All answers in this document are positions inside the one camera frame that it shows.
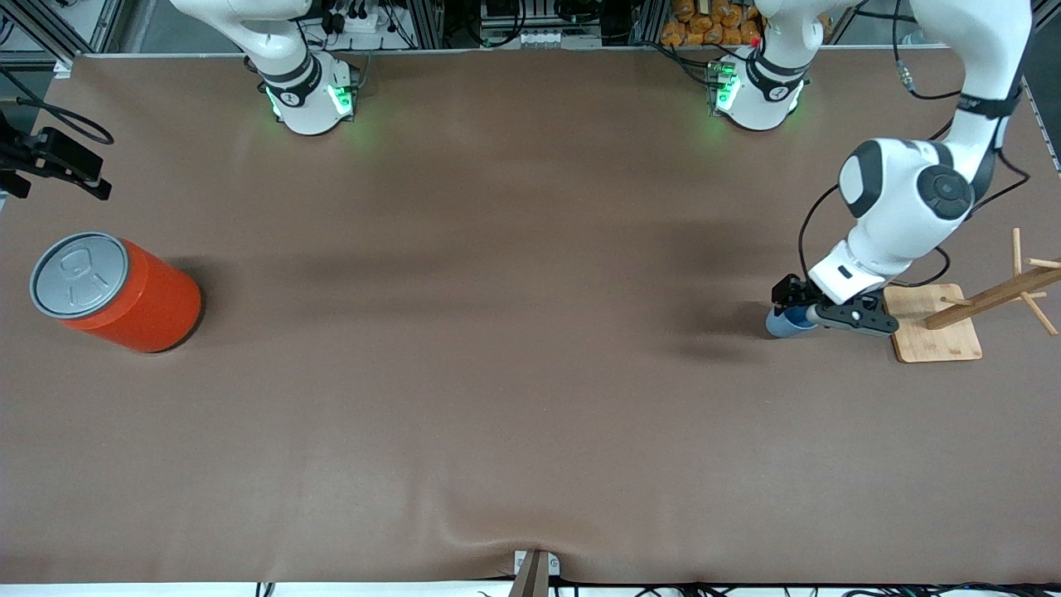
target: wooden peg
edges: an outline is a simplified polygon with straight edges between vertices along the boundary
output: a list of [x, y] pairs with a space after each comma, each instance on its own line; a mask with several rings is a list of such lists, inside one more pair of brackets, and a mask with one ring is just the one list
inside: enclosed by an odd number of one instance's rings
[[[1045, 292], [1028, 292], [1028, 298], [1046, 298]], [[1017, 296], [1016, 298], [1010, 298], [1010, 303], [1023, 303], [1024, 296]]]
[[[1028, 293], [1028, 298], [1046, 298], [1045, 292], [1030, 292]], [[940, 303], [946, 303], [947, 305], [961, 305], [963, 308], [973, 306], [973, 302], [968, 300], [968, 298], [951, 298], [950, 296], [940, 296]], [[1015, 298], [1010, 298], [1010, 303], [1023, 303], [1024, 296], [1017, 296]]]
[[1021, 263], [1021, 228], [1013, 228], [1013, 277], [1024, 273]]
[[1046, 318], [1046, 314], [1044, 314], [1043, 311], [1039, 309], [1039, 305], [1037, 305], [1036, 302], [1031, 300], [1031, 295], [1029, 295], [1027, 292], [1022, 292], [1021, 298], [1023, 298], [1024, 302], [1027, 303], [1028, 309], [1031, 310], [1031, 313], [1036, 314], [1036, 318], [1038, 318], [1039, 323], [1043, 324], [1043, 328], [1046, 329], [1046, 333], [1049, 334], [1050, 336], [1057, 336], [1058, 329], [1054, 328], [1054, 324], [1050, 323], [1050, 320]]
[[972, 301], [972, 305], [954, 305], [939, 312], [938, 314], [928, 316], [924, 320], [924, 327], [926, 330], [942, 330], [961, 320], [969, 319], [975, 315], [982, 314], [988, 310], [997, 308], [1003, 303], [1009, 303], [1011, 298], [1021, 297], [1022, 300], [1027, 303], [1028, 301], [1031, 301], [1031, 298], [1028, 297], [1027, 300], [1025, 300], [1023, 296], [1024, 294], [1034, 292], [1056, 281], [1061, 281], [1061, 269], [1055, 269], [1051, 267], [1036, 267], [1034, 269], [1029, 269], [1010, 280], [991, 286], [971, 297], [970, 301]]
[[1024, 260], [1025, 263], [1029, 265], [1036, 265], [1037, 267], [1049, 267], [1051, 269], [1061, 269], [1061, 261], [1047, 261], [1046, 259], [1032, 259], [1028, 257]]

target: table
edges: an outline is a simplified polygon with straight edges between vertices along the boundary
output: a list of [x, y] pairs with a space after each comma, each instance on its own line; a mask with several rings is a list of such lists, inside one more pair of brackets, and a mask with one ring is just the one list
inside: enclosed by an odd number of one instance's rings
[[[960, 83], [908, 54], [924, 92]], [[822, 52], [763, 134], [653, 52], [376, 63], [358, 122], [314, 138], [236, 59], [86, 58], [52, 86], [118, 138], [116, 190], [38, 181], [0, 214], [0, 580], [482, 578], [526, 547], [595, 582], [1058, 578], [1061, 345], [1025, 308], [976, 321], [972, 364], [764, 337], [848, 153], [950, 116], [887, 52]], [[1007, 153], [1031, 182], [946, 243], [968, 289], [1009, 275], [1013, 226], [1061, 245], [1027, 102]], [[812, 258], [851, 223], [828, 201]], [[186, 345], [34, 311], [36, 258], [93, 228], [199, 280]]]

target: power strip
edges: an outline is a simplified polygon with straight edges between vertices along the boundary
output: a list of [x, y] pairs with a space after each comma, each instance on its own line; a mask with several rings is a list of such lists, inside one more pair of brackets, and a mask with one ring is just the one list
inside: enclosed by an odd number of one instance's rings
[[376, 33], [376, 28], [380, 23], [380, 15], [377, 12], [368, 13], [368, 18], [346, 17], [345, 33]]

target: green led light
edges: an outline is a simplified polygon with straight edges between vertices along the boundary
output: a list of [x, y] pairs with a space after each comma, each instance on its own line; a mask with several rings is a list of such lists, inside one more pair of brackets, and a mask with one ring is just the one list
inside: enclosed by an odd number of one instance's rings
[[350, 113], [350, 110], [352, 109], [352, 102], [349, 90], [343, 87], [333, 87], [329, 85], [328, 94], [331, 95], [332, 102], [335, 104], [335, 109], [337, 109], [340, 113]]
[[718, 102], [715, 104], [715, 107], [724, 110], [733, 107], [733, 99], [736, 98], [736, 92], [740, 90], [741, 77], [735, 74], [730, 75], [730, 80], [718, 91]]
[[799, 105], [799, 92], [802, 90], [803, 90], [803, 84], [800, 83], [799, 86], [796, 87], [796, 90], [793, 91], [793, 102], [788, 104], [788, 111], [796, 109], [796, 106]]
[[273, 90], [265, 87], [265, 94], [268, 96], [269, 103], [273, 104], [273, 113], [275, 113], [277, 118], [280, 118], [280, 106], [276, 103], [276, 95], [273, 94]]

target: wooden stand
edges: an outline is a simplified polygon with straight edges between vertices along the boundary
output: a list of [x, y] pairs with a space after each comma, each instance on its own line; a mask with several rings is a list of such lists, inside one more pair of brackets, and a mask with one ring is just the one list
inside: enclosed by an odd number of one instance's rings
[[884, 288], [888, 314], [899, 320], [899, 331], [891, 337], [895, 357], [906, 364], [968, 362], [984, 356], [973, 320], [934, 331], [925, 319], [947, 309], [941, 298], [962, 301], [961, 287], [955, 283], [936, 283], [921, 287], [889, 285]]
[[[1024, 271], [1024, 263], [1036, 267]], [[1061, 281], [1061, 259], [1022, 260], [1021, 229], [1013, 228], [1013, 278], [968, 300], [953, 283], [888, 286], [884, 289], [885, 306], [899, 320], [899, 332], [892, 336], [895, 356], [906, 364], [979, 359], [984, 354], [970, 318], [1012, 302], [1026, 304], [1046, 332], [1057, 336], [1057, 329], [1034, 301], [1046, 296], [1037, 289], [1056, 281]]]

